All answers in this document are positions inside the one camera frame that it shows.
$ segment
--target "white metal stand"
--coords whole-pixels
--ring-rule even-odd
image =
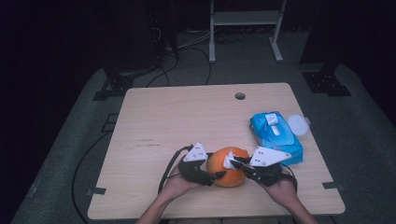
[[[269,11],[226,11],[215,12],[214,0],[210,1],[210,40],[209,40],[209,61],[216,61],[215,50],[215,26],[217,25],[263,25],[274,24],[274,36],[269,38],[271,48],[278,63],[283,62],[283,57],[277,46],[277,37],[282,24],[287,0],[282,0],[280,10]]]

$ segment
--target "wooden table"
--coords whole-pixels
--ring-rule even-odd
[[[242,93],[244,100],[235,98]],[[249,119],[256,113],[274,110],[285,119],[303,114],[287,83],[128,90],[96,185],[106,193],[93,194],[89,217],[139,218],[155,198],[168,162],[184,146],[200,141],[207,152],[234,146],[252,155],[257,142],[249,130]],[[299,139],[304,162],[290,168],[298,179],[301,201],[315,215],[343,213],[345,206],[338,190],[322,186],[332,182],[332,177],[312,133]],[[163,217],[288,214],[259,185],[247,179],[236,188],[213,185],[193,189],[173,201]]]

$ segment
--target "blue wet wipes pack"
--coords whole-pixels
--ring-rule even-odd
[[[279,112],[254,115],[250,119],[250,130],[261,147],[280,150],[291,155],[290,159],[282,161],[283,164],[292,165],[303,161],[303,146]]]

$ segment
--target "dark floor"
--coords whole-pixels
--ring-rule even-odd
[[[396,214],[396,130],[359,77],[343,64],[335,75],[351,96],[330,97],[312,93],[303,72],[318,71],[322,64],[299,64],[307,33],[281,33],[278,43],[284,56],[276,63],[268,44],[269,34],[239,35],[240,41],[217,45],[217,61],[207,61],[207,44],[183,49],[178,62],[163,58],[170,70],[150,87],[287,82],[311,121],[311,131],[332,174],[342,187],[346,211],[332,217],[318,217],[321,223],[392,223]],[[196,35],[179,35],[179,45]],[[156,70],[138,77],[133,88],[145,88]],[[102,128],[109,114],[117,114],[122,97],[93,101],[106,80],[103,70],[92,74],[56,138],[30,192],[12,223],[83,223],[91,190],[106,155],[111,133]],[[284,224],[290,217],[280,217]],[[134,223],[132,220],[90,220],[90,223]]]

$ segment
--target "orange fruit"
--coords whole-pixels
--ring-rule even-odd
[[[215,153],[206,162],[206,170],[214,174],[216,172],[226,171],[227,173],[222,178],[216,179],[215,184],[230,188],[242,184],[246,177],[244,171],[240,169],[226,169],[223,165],[225,157],[232,152],[235,156],[247,158],[248,151],[239,147],[224,147]]]

